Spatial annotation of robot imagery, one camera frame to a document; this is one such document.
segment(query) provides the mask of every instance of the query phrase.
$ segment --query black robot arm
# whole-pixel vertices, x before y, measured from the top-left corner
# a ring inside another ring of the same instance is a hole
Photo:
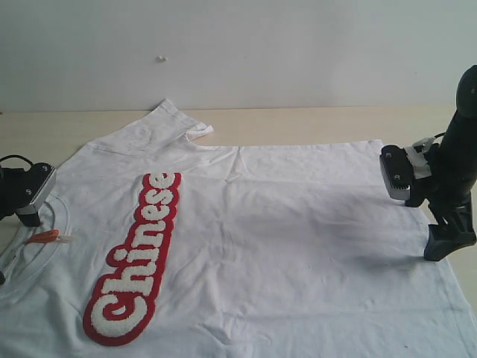
[[[477,242],[470,190],[477,179],[477,66],[457,89],[457,110],[442,141],[432,137],[401,149],[387,145],[380,156],[382,176],[392,198],[408,207],[429,201],[437,224],[429,225],[424,259],[439,261]]]

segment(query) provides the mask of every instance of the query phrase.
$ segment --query sleeve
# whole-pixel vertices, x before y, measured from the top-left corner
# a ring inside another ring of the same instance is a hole
[[[182,136],[197,139],[211,132],[212,126],[187,116],[165,99],[145,117],[88,145],[115,153],[139,154],[157,151]]]

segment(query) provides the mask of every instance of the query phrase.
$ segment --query t-shirt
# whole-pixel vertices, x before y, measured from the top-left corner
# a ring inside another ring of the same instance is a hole
[[[0,260],[0,357],[477,357],[381,141],[192,142],[211,131],[165,100],[58,169]],[[74,239],[23,243],[52,228]]]

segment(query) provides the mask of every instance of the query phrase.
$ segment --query table surface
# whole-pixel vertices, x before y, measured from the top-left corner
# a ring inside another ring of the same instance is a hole
[[[411,145],[446,130],[452,105],[413,107],[327,107],[274,110],[185,110],[214,127],[197,139],[200,145],[302,145],[382,139]],[[86,142],[109,134],[148,112],[3,113],[0,115],[0,157],[21,154],[55,166]],[[9,165],[23,165],[11,160]],[[430,219],[426,205],[423,211]],[[19,226],[15,216],[0,222],[0,252]],[[477,312],[477,248],[449,256],[465,297]]]

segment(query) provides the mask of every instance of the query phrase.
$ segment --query white wall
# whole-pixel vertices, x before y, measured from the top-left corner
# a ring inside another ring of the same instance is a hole
[[[452,103],[474,63],[476,0],[0,0],[6,111]]]

